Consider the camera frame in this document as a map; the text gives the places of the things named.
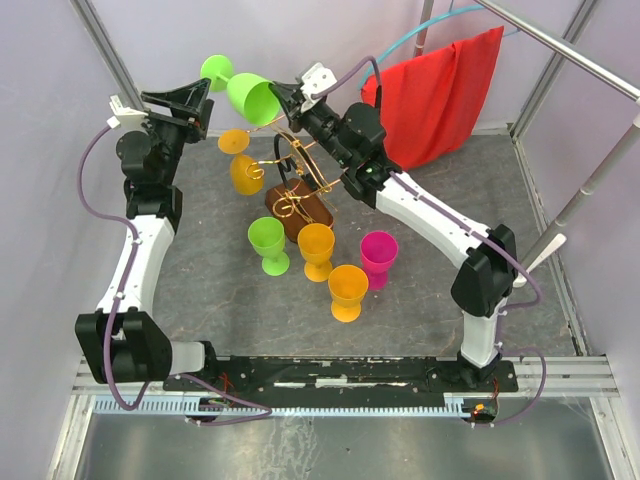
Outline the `gold wine glass rack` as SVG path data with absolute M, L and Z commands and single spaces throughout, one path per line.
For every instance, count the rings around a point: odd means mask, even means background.
M 251 137 L 265 128 L 274 133 L 272 159 L 255 160 L 248 157 L 244 161 L 242 172 L 236 176 L 239 183 L 247 185 L 237 191 L 243 195 L 258 192 L 257 184 L 263 185 L 266 168 L 274 166 L 280 176 L 280 183 L 265 193 L 265 205 L 270 214 L 282 220 L 288 238 L 292 241 L 302 228 L 308 224 L 320 223 L 329 228 L 335 224 L 331 211 L 335 208 L 326 196 L 338 184 L 329 181 L 311 155 L 314 141 L 303 142 L 287 127 L 281 126 L 279 116 L 263 127 L 242 129 L 239 134 L 241 149 L 234 154 L 242 157 L 248 148 Z

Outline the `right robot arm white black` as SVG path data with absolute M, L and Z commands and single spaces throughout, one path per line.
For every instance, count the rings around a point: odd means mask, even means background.
M 410 227 L 457 268 L 451 296 L 463 312 L 463 341 L 455 365 L 442 373 L 468 390 L 483 389 L 502 357 L 498 318 L 517 277 L 514 233 L 466 219 L 393 162 L 383 145 L 379 101 L 356 102 L 338 115 L 325 100 L 305 107 L 300 84 L 275 82 L 269 90 L 289 128 L 306 131 L 339 164 L 352 198 Z

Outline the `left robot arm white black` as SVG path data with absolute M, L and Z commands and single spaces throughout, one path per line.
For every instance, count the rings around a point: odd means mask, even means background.
M 126 210 L 118 221 L 127 234 L 105 295 L 75 323 L 99 384 L 164 381 L 181 373 L 199 390 L 219 382 L 221 368 L 208 358 L 211 344 L 170 341 L 152 314 L 160 269 L 182 216 L 183 194 L 174 177 L 185 145 L 207 135 L 214 106 L 210 86 L 200 79 L 166 92 L 143 92 L 150 106 L 144 111 L 123 107 L 117 97 L 110 100 L 110 128 L 126 130 L 115 153 L 125 176 Z

